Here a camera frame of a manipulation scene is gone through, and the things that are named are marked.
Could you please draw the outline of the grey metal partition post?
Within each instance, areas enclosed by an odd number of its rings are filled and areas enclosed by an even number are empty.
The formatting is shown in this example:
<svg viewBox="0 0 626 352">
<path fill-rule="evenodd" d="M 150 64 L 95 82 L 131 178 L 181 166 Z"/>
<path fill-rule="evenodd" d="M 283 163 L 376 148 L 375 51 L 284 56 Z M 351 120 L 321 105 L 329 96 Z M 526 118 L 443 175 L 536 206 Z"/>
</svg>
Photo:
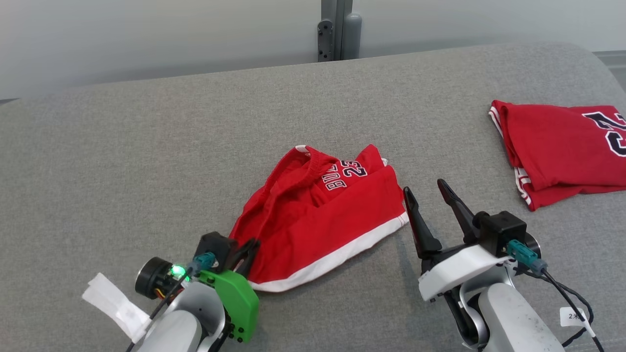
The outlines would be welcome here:
<svg viewBox="0 0 626 352">
<path fill-rule="evenodd" d="M 358 59 L 362 17 L 353 11 L 354 0 L 320 0 L 317 25 L 317 61 Z"/>
</svg>

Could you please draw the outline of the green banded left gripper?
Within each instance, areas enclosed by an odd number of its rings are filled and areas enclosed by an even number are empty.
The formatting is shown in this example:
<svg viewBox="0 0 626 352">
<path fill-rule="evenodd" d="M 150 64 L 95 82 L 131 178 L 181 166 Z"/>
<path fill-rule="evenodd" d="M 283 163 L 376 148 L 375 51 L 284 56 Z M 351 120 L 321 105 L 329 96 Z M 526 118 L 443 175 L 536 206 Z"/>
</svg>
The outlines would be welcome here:
<svg viewBox="0 0 626 352">
<path fill-rule="evenodd" d="M 239 343 L 251 341 L 259 317 L 259 297 L 247 280 L 259 248 L 260 240 L 250 239 L 234 252 L 229 270 L 201 270 L 199 276 L 199 281 L 213 288 L 221 301 L 225 313 L 221 331 Z"/>
</svg>

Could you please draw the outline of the red basketball shorts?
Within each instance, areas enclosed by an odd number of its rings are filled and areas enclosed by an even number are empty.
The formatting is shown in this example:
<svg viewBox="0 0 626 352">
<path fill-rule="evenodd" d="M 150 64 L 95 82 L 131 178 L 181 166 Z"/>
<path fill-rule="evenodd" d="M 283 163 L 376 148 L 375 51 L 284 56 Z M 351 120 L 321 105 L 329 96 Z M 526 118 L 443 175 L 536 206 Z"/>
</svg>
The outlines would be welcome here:
<svg viewBox="0 0 626 352">
<path fill-rule="evenodd" d="M 396 172 L 376 146 L 341 160 L 298 145 L 249 198 L 229 236 L 260 242 L 252 288 L 284 292 L 398 231 L 408 223 L 403 201 Z"/>
</svg>

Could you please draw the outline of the red basketball jersey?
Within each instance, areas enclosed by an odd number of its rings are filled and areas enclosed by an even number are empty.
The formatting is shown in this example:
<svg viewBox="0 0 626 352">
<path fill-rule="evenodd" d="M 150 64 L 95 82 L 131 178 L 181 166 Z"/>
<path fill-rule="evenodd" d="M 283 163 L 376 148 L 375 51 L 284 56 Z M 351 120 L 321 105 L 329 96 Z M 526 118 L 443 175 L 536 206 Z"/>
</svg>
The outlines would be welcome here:
<svg viewBox="0 0 626 352">
<path fill-rule="evenodd" d="M 494 100 L 488 115 L 530 210 L 579 194 L 626 190 L 626 118 L 615 107 Z"/>
</svg>

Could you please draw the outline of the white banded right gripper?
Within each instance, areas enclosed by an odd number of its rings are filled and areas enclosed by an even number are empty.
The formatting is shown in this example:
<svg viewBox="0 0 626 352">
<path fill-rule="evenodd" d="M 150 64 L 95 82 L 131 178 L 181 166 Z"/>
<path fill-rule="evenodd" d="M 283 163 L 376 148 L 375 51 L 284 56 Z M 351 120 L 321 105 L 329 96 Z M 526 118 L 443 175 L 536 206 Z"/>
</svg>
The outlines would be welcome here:
<svg viewBox="0 0 626 352">
<path fill-rule="evenodd" d="M 467 245 L 478 243 L 479 228 L 473 223 L 474 213 L 444 179 L 438 179 L 437 185 L 445 203 L 452 208 L 456 216 L 463 232 L 463 242 Z M 418 281 L 424 302 L 431 301 L 438 294 L 477 278 L 497 264 L 503 264 L 510 259 L 509 256 L 497 258 L 480 245 L 472 245 L 452 254 L 451 257 L 431 268 L 432 256 L 440 254 L 443 247 L 440 241 L 432 236 L 421 216 L 420 205 L 411 189 L 404 187 L 403 194 L 417 256 L 421 259 L 421 275 Z"/>
</svg>

